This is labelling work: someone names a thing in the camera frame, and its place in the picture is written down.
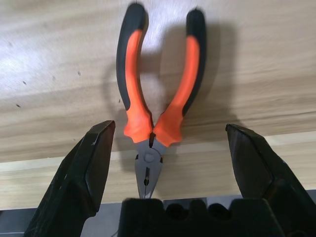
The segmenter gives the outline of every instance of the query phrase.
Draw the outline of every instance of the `orange handle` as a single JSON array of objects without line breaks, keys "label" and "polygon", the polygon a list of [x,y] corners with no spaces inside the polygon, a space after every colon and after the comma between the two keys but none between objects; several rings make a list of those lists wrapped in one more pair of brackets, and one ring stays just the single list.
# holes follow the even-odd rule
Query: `orange handle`
[{"label": "orange handle", "polygon": [[117,50],[118,88],[128,117],[124,135],[131,137],[134,143],[149,139],[153,129],[150,114],[142,102],[136,72],[138,47],[145,19],[146,13],[142,5],[133,3],[128,7]]},{"label": "orange handle", "polygon": [[199,10],[187,16],[186,62],[180,86],[170,105],[154,127],[156,139],[166,147],[180,142],[181,123],[195,99],[202,82],[206,58],[206,29],[204,15]]}]

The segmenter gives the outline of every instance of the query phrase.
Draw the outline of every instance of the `light wood panel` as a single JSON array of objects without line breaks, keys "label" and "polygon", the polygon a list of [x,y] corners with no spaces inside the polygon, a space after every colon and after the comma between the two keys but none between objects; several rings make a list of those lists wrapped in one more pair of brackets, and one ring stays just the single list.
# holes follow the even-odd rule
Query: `light wood panel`
[{"label": "light wood panel", "polygon": [[[92,125],[108,119],[117,128],[104,201],[137,195],[135,151],[122,133],[126,114],[115,73],[128,4],[0,2],[0,209],[37,206],[60,157]],[[285,136],[285,144],[274,145],[276,152],[305,188],[316,188],[316,2],[160,0],[144,6],[149,28],[141,83],[154,121],[181,78],[190,9],[203,9],[208,32],[204,81],[186,115],[183,142],[166,156],[156,197],[238,192],[228,122],[268,138]]]}]

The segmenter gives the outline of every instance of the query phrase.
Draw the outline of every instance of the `pliers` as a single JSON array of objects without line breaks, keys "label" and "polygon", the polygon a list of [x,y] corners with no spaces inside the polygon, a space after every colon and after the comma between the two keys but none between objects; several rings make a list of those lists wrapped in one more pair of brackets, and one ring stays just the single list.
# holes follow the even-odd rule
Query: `pliers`
[{"label": "pliers", "polygon": [[203,13],[193,9],[186,22],[186,60],[180,86],[155,127],[143,104],[138,83],[137,59],[146,25],[141,4],[131,4],[125,14],[117,50],[118,88],[128,122],[124,135],[132,138],[138,155],[135,173],[140,198],[151,198],[162,168],[162,156],[172,143],[180,142],[181,123],[200,88],[206,59],[206,27]]}]

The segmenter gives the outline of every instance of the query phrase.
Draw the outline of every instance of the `black handle grip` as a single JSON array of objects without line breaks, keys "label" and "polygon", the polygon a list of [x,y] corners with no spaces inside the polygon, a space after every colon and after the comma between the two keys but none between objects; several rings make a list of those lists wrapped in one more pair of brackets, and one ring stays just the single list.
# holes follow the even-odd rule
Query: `black handle grip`
[{"label": "black handle grip", "polygon": [[204,15],[198,9],[190,11],[187,15],[187,36],[193,36],[198,41],[199,64],[195,84],[182,110],[183,116],[187,113],[189,107],[191,106],[195,97],[198,94],[198,90],[202,83],[206,62],[206,25]]},{"label": "black handle grip", "polygon": [[122,97],[125,109],[130,107],[125,76],[125,61],[127,43],[133,32],[143,30],[146,25],[146,12],[144,7],[138,3],[132,3],[126,11],[122,27],[120,29],[117,50],[117,80],[118,89]]}]

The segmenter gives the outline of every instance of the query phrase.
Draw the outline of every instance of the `wooden surface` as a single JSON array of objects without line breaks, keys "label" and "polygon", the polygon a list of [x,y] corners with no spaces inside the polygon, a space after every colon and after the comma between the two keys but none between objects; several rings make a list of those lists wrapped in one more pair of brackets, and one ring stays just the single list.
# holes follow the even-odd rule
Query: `wooden surface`
[{"label": "wooden surface", "polygon": [[[103,202],[137,196],[136,152],[115,72],[128,0],[0,1],[0,209],[36,207],[91,126],[117,124]],[[306,189],[316,188],[316,1],[144,1],[141,83],[154,121],[184,64],[185,18],[207,21],[205,76],[167,151],[156,198],[238,193],[225,132],[267,137]]]}]

